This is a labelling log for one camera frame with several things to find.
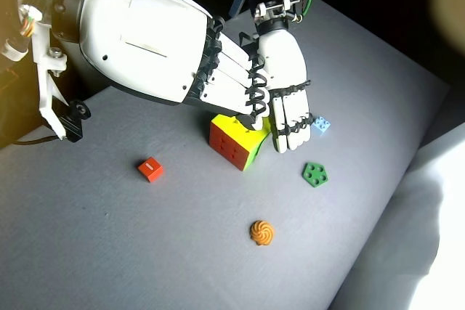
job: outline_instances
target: red cube face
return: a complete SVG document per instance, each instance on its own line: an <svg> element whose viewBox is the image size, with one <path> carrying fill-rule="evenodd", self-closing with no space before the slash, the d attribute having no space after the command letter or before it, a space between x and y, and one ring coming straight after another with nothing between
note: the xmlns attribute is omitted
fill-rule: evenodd
<svg viewBox="0 0 465 310"><path fill-rule="evenodd" d="M152 157L148 158L138 169L150 183L163 173L163 167Z"/></svg>

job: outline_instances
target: dark background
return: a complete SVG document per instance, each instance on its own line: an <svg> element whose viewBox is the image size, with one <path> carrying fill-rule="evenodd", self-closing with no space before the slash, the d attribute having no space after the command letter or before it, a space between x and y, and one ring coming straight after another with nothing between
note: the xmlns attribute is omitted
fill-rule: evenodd
<svg viewBox="0 0 465 310"><path fill-rule="evenodd" d="M224 18L228 18L233 2L196 1L210 13ZM464 58L437 32L430 15L429 0L324 1L454 86L455 91L464 89ZM91 94L70 60L68 70L57 84L68 99L85 99ZM40 125L37 105L35 68L28 57L0 75L0 147Z"/></svg>

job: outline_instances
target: robotic hand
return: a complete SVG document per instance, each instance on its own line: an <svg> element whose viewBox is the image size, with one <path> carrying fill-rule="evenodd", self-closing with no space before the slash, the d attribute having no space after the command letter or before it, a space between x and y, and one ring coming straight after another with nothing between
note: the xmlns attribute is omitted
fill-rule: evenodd
<svg viewBox="0 0 465 310"><path fill-rule="evenodd" d="M44 54L49 28L60 40L79 43L87 61L131 94L236 116L252 130L263 127L270 105L279 152L310 138L307 71L299 45L287 31L288 19L299 19L289 12L290 0L257 3L259 40L244 49L222 33L222 20L192 0L22 1L24 18L31 15L25 13L28 9L39 10L44 18L32 35L40 110L61 139L75 142L82 137L81 117L76 118L75 110L73 118L54 114L57 100L62 108L72 104L47 72L63 71L66 60L65 55ZM83 105L77 114L87 118Z"/></svg>

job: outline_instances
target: toy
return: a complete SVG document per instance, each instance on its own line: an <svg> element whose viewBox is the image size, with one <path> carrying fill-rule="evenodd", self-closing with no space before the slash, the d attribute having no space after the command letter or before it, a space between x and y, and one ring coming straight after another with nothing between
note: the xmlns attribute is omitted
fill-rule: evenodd
<svg viewBox="0 0 465 310"><path fill-rule="evenodd" d="M152 157L148 158L138 169L150 183L163 173L163 167Z"/></svg>
<svg viewBox="0 0 465 310"><path fill-rule="evenodd" d="M250 227L250 237L260 245L269 245L273 240L275 230L267 221L256 221Z"/></svg>
<svg viewBox="0 0 465 310"><path fill-rule="evenodd" d="M264 119L262 130L250 131L235 117L218 115L211 121L209 143L219 154L244 171L254 161L270 130L267 119Z"/></svg>
<svg viewBox="0 0 465 310"><path fill-rule="evenodd" d="M304 174L302 176L314 188L319 187L321 184L324 184L329 180L325 167L319 163L308 163L305 166Z"/></svg>
<svg viewBox="0 0 465 310"><path fill-rule="evenodd" d="M312 124L314 127L319 129L321 133L324 133L327 129L329 129L329 126L331 126L331 123L327 121L324 117L319 116L318 118L313 121Z"/></svg>

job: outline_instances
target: orange cookie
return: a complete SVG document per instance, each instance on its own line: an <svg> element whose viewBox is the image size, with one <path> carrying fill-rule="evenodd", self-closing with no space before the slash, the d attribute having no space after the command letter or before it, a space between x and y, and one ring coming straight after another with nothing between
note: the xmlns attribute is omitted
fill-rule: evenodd
<svg viewBox="0 0 465 310"><path fill-rule="evenodd" d="M257 245L269 245L275 230L267 221L256 221L250 227L250 237Z"/></svg>

